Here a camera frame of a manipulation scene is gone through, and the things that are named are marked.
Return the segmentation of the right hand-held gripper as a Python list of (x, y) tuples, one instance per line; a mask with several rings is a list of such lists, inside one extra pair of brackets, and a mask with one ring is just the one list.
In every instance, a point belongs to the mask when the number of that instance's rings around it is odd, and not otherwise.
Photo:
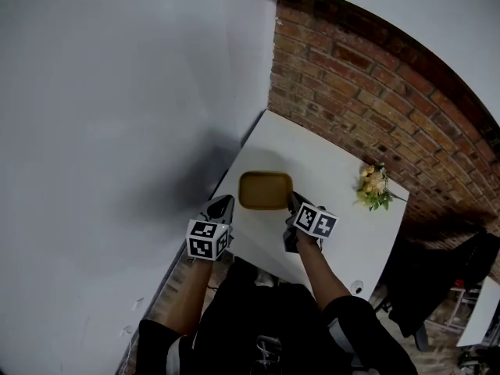
[(287, 195), (287, 209), (292, 216), (285, 221), (287, 229), (283, 241), (286, 252), (298, 253), (298, 230), (314, 238), (320, 250), (323, 249), (323, 241), (331, 236), (338, 218), (308, 203), (309, 200), (296, 191)]

